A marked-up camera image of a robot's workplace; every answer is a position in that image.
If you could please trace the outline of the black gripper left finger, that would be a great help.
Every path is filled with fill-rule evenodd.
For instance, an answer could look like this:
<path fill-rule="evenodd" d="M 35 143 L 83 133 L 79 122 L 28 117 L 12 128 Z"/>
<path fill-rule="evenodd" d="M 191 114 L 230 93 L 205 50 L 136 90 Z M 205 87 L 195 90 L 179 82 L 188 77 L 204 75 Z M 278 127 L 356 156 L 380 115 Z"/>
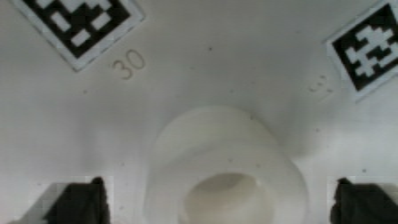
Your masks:
<path fill-rule="evenodd" d="M 70 183 L 44 215 L 46 224 L 110 224 L 104 181 Z"/>

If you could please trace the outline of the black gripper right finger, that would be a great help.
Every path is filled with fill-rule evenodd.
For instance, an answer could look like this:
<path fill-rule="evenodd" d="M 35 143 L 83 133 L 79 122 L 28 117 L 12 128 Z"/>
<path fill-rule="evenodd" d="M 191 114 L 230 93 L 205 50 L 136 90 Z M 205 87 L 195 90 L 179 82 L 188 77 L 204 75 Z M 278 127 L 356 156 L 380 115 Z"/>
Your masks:
<path fill-rule="evenodd" d="M 330 224 L 398 224 L 398 204 L 380 186 L 337 180 Z"/>

